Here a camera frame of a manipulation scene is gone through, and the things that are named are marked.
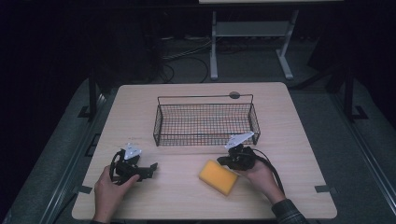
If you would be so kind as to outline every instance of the wooden table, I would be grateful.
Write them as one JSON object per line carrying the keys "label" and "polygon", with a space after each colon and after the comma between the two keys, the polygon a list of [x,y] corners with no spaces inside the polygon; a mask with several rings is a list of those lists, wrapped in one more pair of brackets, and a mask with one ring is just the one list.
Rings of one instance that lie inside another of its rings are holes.
{"label": "wooden table", "polygon": [[[104,167],[126,143],[143,150],[138,163],[159,163],[152,179],[136,183],[115,218],[121,219],[271,219],[271,204],[240,176],[229,196],[198,178],[208,160],[227,155],[224,146],[157,147],[153,129],[158,96],[253,94],[261,129],[254,148],[278,170],[288,198],[307,218],[333,218],[337,211],[286,86],[282,83],[211,83],[122,86],[108,115],[83,186],[93,188]],[[94,193],[80,193],[76,219],[90,219]]]}

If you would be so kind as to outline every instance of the hand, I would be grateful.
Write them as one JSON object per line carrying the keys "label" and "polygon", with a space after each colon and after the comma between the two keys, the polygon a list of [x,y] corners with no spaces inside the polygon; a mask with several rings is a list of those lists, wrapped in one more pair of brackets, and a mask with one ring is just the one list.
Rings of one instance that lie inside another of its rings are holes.
{"label": "hand", "polygon": [[278,203],[286,199],[283,192],[277,185],[271,170],[261,161],[255,161],[253,168],[246,171],[236,171],[245,176],[253,186],[263,193],[271,204]]}
{"label": "hand", "polygon": [[134,175],[127,182],[118,186],[110,179],[109,166],[105,167],[95,184],[95,215],[93,220],[110,223],[125,193],[139,178],[139,175]]}

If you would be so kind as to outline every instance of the yellow sponge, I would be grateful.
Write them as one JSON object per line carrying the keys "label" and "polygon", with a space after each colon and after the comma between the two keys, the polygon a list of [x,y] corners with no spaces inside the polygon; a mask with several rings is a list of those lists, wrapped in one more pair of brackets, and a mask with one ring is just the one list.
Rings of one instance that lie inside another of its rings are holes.
{"label": "yellow sponge", "polygon": [[208,161],[199,174],[199,178],[227,196],[233,188],[238,175],[215,161]]}

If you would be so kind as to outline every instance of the table leg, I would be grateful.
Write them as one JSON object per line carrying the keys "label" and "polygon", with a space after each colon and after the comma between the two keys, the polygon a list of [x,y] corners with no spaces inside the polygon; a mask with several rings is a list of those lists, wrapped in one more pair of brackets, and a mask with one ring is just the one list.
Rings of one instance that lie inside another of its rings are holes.
{"label": "table leg", "polygon": [[286,79],[293,79],[293,74],[290,71],[289,64],[288,64],[288,61],[286,60],[285,55],[286,55],[286,51],[289,46],[291,35],[293,34],[294,25],[297,20],[298,12],[299,12],[299,10],[293,11],[291,18],[290,18],[288,30],[285,33],[285,42],[281,49],[276,50],[277,58],[279,59],[280,65],[282,66],[282,70],[283,70],[283,73],[285,74]]}
{"label": "table leg", "polygon": [[210,78],[218,80],[218,61],[216,59],[216,11],[212,19],[212,50],[210,51]]}

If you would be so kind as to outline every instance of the wire basket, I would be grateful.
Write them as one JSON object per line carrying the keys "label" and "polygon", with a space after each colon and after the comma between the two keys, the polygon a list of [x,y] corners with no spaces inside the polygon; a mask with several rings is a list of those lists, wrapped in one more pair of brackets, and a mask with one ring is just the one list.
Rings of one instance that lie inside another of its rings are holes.
{"label": "wire basket", "polygon": [[[163,103],[169,100],[177,103]],[[256,145],[260,128],[252,94],[158,97],[153,133],[157,147],[226,145],[232,134],[247,132],[254,134],[243,144]]]}

